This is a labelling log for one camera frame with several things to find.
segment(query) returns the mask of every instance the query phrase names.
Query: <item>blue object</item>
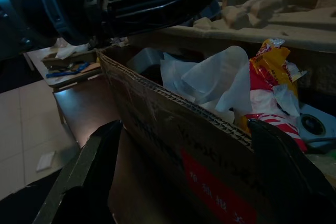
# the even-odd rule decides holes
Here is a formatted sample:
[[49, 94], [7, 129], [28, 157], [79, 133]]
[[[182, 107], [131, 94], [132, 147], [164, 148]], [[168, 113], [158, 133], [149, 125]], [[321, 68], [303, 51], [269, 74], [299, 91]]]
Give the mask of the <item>blue object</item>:
[[89, 65], [90, 65], [90, 63], [85, 62], [85, 63], [79, 65], [79, 67], [77, 68], [77, 70], [73, 71], [73, 72], [48, 73], [47, 74], [47, 78], [60, 77], [60, 76], [69, 76], [69, 75], [72, 75], [72, 74], [78, 74], [80, 71], [86, 69]]

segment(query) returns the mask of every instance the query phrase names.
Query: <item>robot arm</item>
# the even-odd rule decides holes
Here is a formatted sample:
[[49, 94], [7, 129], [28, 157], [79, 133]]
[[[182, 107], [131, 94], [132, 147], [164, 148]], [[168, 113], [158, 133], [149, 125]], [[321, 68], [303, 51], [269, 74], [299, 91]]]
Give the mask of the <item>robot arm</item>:
[[52, 46], [73, 45], [178, 25], [212, 0], [0, 0], [0, 60]]

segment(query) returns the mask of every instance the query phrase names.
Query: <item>red label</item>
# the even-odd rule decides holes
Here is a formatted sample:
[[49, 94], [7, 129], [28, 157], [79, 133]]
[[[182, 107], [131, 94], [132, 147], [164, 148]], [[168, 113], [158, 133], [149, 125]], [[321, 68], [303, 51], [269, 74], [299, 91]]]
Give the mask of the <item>red label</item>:
[[190, 188], [225, 224], [256, 224], [257, 212], [234, 191], [181, 150], [185, 175]]

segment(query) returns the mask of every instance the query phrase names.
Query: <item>corrugated cardboard edge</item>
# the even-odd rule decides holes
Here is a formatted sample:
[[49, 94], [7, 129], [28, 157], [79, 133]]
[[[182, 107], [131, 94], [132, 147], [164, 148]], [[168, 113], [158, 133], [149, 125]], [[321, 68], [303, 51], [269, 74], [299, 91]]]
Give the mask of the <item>corrugated cardboard edge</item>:
[[114, 68], [124, 72], [127, 74], [131, 79], [135, 80], [136, 82], [142, 84], [144, 87], [155, 91], [168, 99], [178, 103], [179, 105], [185, 107], [186, 109], [192, 110], [195, 114], [205, 119], [207, 122], [210, 122], [226, 134], [230, 135], [234, 139], [238, 140], [240, 143], [245, 145], [250, 151], [253, 152], [253, 149], [251, 148], [251, 137], [242, 129], [235, 127], [234, 125], [231, 125], [228, 122], [225, 122], [223, 119], [219, 118], [218, 116], [214, 115], [210, 111], [207, 111], [206, 109], [202, 108], [199, 105], [196, 105], [187, 99], [184, 99], [183, 97], [163, 88], [162, 86], [156, 84], [155, 82], [152, 82], [141, 75], [129, 70], [128, 68], [118, 64], [117, 62], [113, 61], [109, 57], [105, 56], [102, 52], [97, 51], [99, 57], [103, 59], [106, 63], [112, 65]]

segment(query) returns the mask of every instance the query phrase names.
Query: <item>tile floor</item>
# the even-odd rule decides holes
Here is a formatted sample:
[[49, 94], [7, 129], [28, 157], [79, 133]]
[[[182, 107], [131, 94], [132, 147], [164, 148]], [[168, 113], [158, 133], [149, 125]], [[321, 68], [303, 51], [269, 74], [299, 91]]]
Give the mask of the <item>tile floor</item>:
[[[63, 167], [79, 150], [59, 120], [44, 80], [0, 94], [0, 200]], [[56, 151], [52, 168], [37, 173], [42, 154]]]

